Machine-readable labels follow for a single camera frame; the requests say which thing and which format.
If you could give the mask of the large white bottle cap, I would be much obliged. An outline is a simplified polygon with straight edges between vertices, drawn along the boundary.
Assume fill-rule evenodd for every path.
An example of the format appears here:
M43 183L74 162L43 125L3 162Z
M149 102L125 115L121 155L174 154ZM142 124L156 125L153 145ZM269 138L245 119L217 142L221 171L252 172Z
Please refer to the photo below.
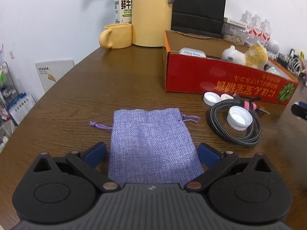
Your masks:
M245 131L253 122L252 115L240 106L232 106L227 115L227 123L237 131Z

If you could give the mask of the purple drawstring pouch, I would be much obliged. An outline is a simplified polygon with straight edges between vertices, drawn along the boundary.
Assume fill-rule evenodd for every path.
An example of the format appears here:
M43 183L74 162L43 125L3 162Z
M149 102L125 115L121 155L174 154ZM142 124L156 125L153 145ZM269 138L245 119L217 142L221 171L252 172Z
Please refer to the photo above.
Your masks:
M110 130L108 177L120 186L170 184L184 186L204 173L186 123L200 118L178 108L144 111L117 110Z

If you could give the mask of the small white round cap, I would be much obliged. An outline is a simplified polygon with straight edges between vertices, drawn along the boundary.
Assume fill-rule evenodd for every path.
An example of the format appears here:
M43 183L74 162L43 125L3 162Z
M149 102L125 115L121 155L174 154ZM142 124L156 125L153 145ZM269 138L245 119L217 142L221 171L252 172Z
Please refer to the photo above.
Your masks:
M234 99L234 97L233 96L231 96L231 95L228 95L228 94L222 94L221 95L221 100L223 101L223 100L229 100L229 99Z

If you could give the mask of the iridescent plastic wrapped item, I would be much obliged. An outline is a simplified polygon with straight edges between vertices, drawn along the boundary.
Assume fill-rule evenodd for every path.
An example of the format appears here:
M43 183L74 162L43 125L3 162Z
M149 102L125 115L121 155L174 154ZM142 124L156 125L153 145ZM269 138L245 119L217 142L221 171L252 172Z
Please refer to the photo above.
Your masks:
M281 73L275 67L269 67L265 71L274 75L281 76Z

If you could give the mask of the white yellow plush alpaca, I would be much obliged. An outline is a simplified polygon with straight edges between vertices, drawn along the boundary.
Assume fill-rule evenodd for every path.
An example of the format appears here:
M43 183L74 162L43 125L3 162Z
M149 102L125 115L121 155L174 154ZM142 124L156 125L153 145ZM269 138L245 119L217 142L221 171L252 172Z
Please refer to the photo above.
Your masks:
M238 51L234 45L222 52L222 59L230 63L259 69L268 61L266 49L259 43L252 45L245 53Z

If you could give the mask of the white round robot toy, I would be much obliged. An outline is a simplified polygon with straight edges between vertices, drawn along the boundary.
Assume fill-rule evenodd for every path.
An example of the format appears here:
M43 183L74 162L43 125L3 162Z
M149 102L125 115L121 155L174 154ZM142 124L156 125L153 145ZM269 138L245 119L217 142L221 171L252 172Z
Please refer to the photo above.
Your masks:
M276 40L271 39L266 45L266 50L268 52L268 57L275 59L280 50L279 43Z

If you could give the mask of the right water bottle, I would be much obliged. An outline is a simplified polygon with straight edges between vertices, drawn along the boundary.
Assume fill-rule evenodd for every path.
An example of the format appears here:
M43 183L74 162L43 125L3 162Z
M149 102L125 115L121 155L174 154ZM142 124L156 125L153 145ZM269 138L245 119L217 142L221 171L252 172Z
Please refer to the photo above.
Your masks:
M260 43L265 46L271 38L271 26L270 26L270 21L268 19L265 19L262 23L261 23L261 36L260 36Z

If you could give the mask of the water bottle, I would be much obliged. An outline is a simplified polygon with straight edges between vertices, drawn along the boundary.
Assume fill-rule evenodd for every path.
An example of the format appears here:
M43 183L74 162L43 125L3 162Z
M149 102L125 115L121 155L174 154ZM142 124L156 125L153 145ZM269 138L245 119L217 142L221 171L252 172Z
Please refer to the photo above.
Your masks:
M245 13L241 16L240 22L245 23L247 26L251 26L252 23L251 12L246 10Z
M260 43L265 46L271 38L271 26L270 26L270 21L268 19L265 19L262 23L261 23L261 36L260 36Z
M249 45L253 45L260 39L261 33L261 17L258 14L255 14L255 16L251 20L251 25L246 42Z

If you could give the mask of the middle water bottle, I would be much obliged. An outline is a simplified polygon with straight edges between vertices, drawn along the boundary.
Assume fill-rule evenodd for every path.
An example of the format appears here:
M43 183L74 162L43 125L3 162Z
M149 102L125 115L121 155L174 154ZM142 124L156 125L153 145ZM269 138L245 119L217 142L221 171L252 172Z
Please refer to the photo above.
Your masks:
M249 45L253 45L260 39L261 33L261 17L258 14L255 14L255 16L251 20L251 25L246 42Z

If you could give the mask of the red cardboard box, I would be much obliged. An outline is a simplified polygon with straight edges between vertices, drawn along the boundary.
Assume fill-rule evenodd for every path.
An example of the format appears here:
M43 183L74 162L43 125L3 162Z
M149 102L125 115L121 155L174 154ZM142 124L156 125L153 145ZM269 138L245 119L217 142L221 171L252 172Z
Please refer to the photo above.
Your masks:
M164 31L164 90L190 94L238 94L260 97L261 101L287 105L298 80L276 61L269 64L281 76L222 60L222 52L230 42L213 37ZM206 58L181 55L181 48L201 50Z

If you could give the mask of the clear food container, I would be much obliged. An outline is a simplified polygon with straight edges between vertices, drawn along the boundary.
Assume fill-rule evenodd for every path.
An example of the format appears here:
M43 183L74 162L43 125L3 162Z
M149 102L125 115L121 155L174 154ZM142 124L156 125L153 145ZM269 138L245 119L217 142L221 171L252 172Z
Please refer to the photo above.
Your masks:
M223 40L238 45L244 45L247 38L247 24L241 21L224 18L222 27Z

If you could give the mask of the left water bottle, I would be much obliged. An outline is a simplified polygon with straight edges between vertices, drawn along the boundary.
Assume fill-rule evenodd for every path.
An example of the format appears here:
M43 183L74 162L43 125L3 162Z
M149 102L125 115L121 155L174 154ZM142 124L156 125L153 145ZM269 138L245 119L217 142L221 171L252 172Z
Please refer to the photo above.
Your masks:
M247 26L251 26L252 23L251 12L246 10L245 13L241 16L240 22L245 23Z

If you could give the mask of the white small case in box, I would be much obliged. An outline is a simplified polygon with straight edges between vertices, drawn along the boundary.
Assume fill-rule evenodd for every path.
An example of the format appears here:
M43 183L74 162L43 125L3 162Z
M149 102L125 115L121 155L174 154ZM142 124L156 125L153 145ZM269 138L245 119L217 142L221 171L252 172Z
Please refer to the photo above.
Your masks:
M192 48L181 48L180 51L178 52L181 55L186 55L186 56L193 56L193 57L200 57L200 58L206 58L206 54L197 49L192 49Z

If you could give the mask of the yellow ceramic mug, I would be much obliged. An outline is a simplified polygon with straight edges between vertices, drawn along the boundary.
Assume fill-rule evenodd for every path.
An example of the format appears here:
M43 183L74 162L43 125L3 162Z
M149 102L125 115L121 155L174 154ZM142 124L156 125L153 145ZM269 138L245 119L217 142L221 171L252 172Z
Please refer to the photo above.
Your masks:
M104 49L122 49L131 44L132 25L130 23L106 25L99 36L99 45Z

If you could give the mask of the black paper bag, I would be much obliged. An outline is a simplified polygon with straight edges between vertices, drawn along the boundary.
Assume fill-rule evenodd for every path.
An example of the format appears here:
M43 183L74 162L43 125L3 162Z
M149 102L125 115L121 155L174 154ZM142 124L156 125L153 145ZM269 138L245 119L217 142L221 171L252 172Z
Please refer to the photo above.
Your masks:
M171 30L222 37L226 0L175 0Z

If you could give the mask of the white milk carton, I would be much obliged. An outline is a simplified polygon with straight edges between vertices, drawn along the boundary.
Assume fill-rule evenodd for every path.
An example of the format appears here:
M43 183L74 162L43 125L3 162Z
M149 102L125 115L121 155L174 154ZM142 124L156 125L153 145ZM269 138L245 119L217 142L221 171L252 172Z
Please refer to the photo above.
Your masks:
M115 23L132 23L132 0L114 0Z

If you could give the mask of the yellow thermos jug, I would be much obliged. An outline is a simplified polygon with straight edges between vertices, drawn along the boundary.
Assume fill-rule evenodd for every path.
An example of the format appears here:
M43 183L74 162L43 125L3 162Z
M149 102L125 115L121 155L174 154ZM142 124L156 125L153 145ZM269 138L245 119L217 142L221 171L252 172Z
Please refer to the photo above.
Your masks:
M162 47L163 32L171 30L172 8L175 0L133 0L133 44Z

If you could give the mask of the white panel against wall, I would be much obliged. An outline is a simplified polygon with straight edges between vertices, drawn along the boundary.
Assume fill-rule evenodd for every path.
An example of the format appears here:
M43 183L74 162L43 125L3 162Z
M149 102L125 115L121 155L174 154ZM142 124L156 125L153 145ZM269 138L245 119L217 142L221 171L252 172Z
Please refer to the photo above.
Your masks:
M44 92L47 92L59 79L74 67L74 61L55 60L35 64Z

